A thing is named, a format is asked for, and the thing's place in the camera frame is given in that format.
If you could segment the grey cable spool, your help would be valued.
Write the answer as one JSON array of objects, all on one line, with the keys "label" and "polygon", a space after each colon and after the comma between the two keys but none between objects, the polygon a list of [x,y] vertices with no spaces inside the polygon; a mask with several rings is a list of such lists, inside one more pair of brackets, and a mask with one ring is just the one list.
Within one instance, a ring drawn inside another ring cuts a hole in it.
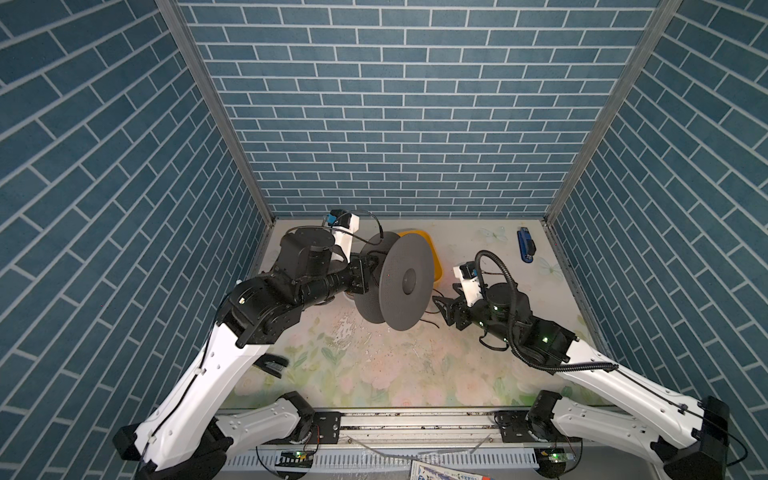
[{"label": "grey cable spool", "polygon": [[435,267],[427,240],[416,233],[386,232],[379,245],[365,246],[361,255],[374,260],[370,288],[354,296],[360,315],[396,331],[413,328],[430,302]]}]

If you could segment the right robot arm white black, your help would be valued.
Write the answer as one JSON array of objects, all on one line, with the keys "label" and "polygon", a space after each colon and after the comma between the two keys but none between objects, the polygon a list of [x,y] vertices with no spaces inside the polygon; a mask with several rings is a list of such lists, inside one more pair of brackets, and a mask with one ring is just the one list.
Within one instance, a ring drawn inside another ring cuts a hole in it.
[{"label": "right robot arm white black", "polygon": [[473,296],[435,296],[433,302],[448,325],[476,325],[524,365],[582,386],[617,408],[602,411],[542,390],[526,415],[536,440],[598,442],[645,459],[668,479],[722,479],[732,466],[728,454],[737,439],[723,401],[683,395],[609,359],[574,332],[534,315],[528,297],[506,283]]}]

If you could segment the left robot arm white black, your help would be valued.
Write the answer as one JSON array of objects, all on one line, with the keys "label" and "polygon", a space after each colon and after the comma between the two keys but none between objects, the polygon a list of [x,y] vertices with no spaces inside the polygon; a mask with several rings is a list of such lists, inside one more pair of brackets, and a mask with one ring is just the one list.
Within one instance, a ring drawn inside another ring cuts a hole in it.
[{"label": "left robot arm white black", "polygon": [[220,303],[201,351],[143,422],[120,428],[113,444],[136,463],[138,479],[212,479],[240,453],[272,441],[319,439],[315,411],[298,393],[246,414],[218,411],[253,366],[280,377],[287,358],[269,349],[303,312],[335,296],[368,291],[376,258],[352,249],[359,218],[294,227],[270,270],[239,283]]}]

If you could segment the yellow plastic tray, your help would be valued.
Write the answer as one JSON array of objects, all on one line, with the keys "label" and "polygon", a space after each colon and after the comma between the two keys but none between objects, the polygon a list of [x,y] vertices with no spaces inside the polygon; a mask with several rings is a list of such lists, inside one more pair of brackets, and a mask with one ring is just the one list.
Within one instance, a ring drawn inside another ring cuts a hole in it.
[{"label": "yellow plastic tray", "polygon": [[427,231],[421,230],[421,229],[410,229],[410,230],[403,230],[403,231],[399,231],[398,232],[398,235],[400,237],[404,237],[406,235],[411,235],[411,234],[418,235],[418,236],[422,237],[427,242],[427,245],[430,248],[430,252],[431,252],[431,256],[432,256],[432,260],[433,260],[434,283],[438,283],[442,279],[442,277],[443,277],[443,268],[442,268],[442,264],[441,264],[439,256],[438,256],[437,249],[436,249],[436,247],[434,245],[434,242],[432,240],[432,237],[430,236],[430,234]]}]

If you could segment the blue stapler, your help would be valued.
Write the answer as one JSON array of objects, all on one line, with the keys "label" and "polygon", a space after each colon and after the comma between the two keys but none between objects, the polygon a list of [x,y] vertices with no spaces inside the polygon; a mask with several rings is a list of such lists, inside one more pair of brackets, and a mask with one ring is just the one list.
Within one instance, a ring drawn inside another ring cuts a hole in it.
[{"label": "blue stapler", "polygon": [[534,261],[537,247],[529,229],[527,227],[520,227],[517,231],[517,239],[521,260],[524,263],[532,263]]}]

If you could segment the black stapler on table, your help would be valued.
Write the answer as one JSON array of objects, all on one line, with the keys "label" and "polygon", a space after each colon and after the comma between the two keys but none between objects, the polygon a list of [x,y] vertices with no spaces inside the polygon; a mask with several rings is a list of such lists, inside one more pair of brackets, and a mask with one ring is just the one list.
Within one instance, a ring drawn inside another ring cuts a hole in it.
[{"label": "black stapler on table", "polygon": [[254,367],[277,379],[281,379],[283,377],[283,373],[289,365],[290,360],[288,358],[270,353],[261,355],[253,363]]}]

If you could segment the printed paper sheet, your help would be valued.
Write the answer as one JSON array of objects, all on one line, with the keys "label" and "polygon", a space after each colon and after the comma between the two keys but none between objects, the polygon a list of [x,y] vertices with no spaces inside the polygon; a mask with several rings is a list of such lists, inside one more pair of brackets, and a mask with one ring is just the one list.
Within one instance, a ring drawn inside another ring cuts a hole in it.
[{"label": "printed paper sheet", "polygon": [[413,460],[410,480],[490,480],[490,477]]}]

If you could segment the right green circuit board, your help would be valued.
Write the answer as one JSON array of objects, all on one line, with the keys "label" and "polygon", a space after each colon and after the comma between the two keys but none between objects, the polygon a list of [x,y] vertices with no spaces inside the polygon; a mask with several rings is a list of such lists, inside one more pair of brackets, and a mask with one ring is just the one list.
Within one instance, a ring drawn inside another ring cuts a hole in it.
[{"label": "right green circuit board", "polygon": [[535,472],[544,479],[559,479],[575,461],[575,455],[562,448],[535,448]]}]

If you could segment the green circuit board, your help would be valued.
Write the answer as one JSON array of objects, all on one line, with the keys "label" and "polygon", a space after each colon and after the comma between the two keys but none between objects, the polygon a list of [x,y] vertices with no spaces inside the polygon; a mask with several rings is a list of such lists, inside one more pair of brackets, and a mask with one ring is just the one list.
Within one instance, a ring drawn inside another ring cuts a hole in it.
[{"label": "green circuit board", "polygon": [[275,468],[278,470],[290,468],[310,469],[314,464],[314,458],[314,452],[298,450],[280,451],[275,457]]},{"label": "green circuit board", "polygon": [[575,455],[562,448],[535,448],[535,472],[544,479],[559,479],[575,461]]}]

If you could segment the left green circuit board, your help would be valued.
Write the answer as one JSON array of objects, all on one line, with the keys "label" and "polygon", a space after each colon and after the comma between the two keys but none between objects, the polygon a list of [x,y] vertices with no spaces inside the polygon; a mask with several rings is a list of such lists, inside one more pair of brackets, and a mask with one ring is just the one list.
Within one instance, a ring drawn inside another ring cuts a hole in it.
[{"label": "left green circuit board", "polygon": [[278,470],[290,468],[310,469],[314,464],[314,458],[314,452],[298,450],[280,451],[275,457],[275,468]]}]

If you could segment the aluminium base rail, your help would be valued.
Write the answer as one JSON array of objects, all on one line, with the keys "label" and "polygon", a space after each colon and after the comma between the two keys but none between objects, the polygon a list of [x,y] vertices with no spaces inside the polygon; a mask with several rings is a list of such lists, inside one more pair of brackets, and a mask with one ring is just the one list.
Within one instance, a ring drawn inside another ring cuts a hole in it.
[{"label": "aluminium base rail", "polygon": [[[309,473],[403,470],[411,467],[413,460],[451,469],[515,466],[535,470],[535,448],[565,450],[566,446],[581,440],[536,440],[527,428],[528,412],[520,409],[379,412],[347,409],[316,413],[331,412],[340,414],[338,426],[333,426],[338,434],[336,443],[311,441],[299,445],[272,441],[229,459],[221,471],[261,468],[280,479],[301,479]],[[314,452],[313,466],[276,469],[275,457],[285,450]]]}]

